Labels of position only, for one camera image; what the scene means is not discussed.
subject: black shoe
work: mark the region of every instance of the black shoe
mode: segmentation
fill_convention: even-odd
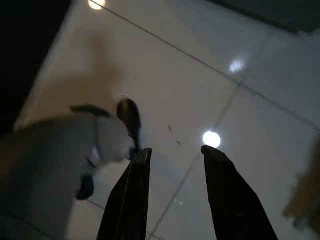
[[[141,151],[139,144],[141,121],[136,103],[131,99],[121,100],[118,103],[116,115],[122,122],[124,122],[128,129],[129,136],[134,141],[134,149],[131,150],[131,154],[139,153]]]
[[[81,187],[76,193],[76,199],[87,200],[95,191],[94,177],[92,175],[81,177]]]

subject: floor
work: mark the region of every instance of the floor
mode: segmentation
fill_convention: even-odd
[[[208,130],[220,135],[218,149],[256,192],[278,238],[317,239],[283,212],[319,137],[319,41],[320,31],[294,35],[205,0],[108,0],[99,10],[75,0],[16,127],[76,104],[114,112],[129,97],[140,109],[142,144],[153,149],[147,239],[216,239],[200,154]],[[67,239],[96,239],[127,165],[95,176]]]

